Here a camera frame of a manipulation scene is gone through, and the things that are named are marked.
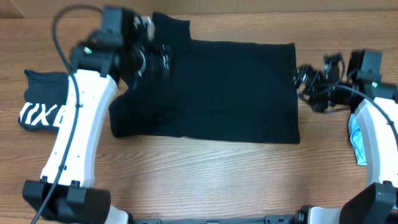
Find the plain black t-shirt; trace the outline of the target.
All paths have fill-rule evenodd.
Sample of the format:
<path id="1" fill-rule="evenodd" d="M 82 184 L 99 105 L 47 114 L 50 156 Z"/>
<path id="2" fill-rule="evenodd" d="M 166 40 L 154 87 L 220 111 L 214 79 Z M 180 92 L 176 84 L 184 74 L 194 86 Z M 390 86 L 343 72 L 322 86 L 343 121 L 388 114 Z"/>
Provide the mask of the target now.
<path id="1" fill-rule="evenodd" d="M 297 144 L 294 44 L 194 40 L 190 22 L 152 15 L 170 46 L 170 78 L 128 81 L 109 106 L 111 132 L 217 141 Z"/>

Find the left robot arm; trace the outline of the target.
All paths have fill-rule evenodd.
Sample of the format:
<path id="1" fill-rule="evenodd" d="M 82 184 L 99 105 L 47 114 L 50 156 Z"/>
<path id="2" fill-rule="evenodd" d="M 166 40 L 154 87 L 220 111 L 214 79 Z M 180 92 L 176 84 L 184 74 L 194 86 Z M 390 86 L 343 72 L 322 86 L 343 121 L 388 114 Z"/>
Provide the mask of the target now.
<path id="1" fill-rule="evenodd" d="M 153 43 L 149 16 L 117 6 L 100 9 L 101 27 L 79 42 L 63 62 L 68 95 L 51 155 L 38 181 L 27 180 L 22 196 L 36 218 L 60 223 L 132 223 L 94 187 L 95 157 L 104 117 L 124 77 L 168 78 L 170 49 Z"/>

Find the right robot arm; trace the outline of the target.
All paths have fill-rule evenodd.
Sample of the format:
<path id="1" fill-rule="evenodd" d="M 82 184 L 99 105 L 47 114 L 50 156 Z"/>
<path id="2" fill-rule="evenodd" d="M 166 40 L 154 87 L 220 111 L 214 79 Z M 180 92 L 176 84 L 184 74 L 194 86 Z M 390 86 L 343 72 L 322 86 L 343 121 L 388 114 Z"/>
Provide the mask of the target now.
<path id="1" fill-rule="evenodd" d="M 295 69 L 298 96 L 313 111 L 349 106 L 363 138 L 367 186 L 342 208 L 304 205 L 287 223 L 397 223 L 397 85 L 382 82 L 382 52 L 324 56 L 324 67 Z"/>

